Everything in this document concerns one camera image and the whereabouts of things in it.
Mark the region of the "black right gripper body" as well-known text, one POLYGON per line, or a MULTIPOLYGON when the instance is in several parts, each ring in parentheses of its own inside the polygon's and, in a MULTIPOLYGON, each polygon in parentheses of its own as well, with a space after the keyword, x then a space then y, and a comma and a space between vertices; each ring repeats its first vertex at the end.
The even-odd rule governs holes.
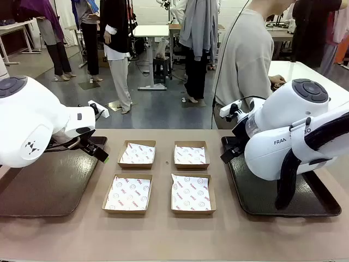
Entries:
POLYGON ((232 149, 234 153, 243 153, 248 142, 248 135, 246 132, 246 121, 240 121, 232 130, 235 135, 236 143, 232 149))

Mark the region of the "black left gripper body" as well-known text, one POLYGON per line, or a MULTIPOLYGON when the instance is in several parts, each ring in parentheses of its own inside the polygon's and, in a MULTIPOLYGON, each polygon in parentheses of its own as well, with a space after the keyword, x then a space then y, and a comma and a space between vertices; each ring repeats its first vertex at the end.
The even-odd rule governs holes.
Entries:
POLYGON ((82 134, 79 136, 79 149, 84 151, 90 156, 97 156, 99 152, 99 147, 90 140, 89 134, 82 134))

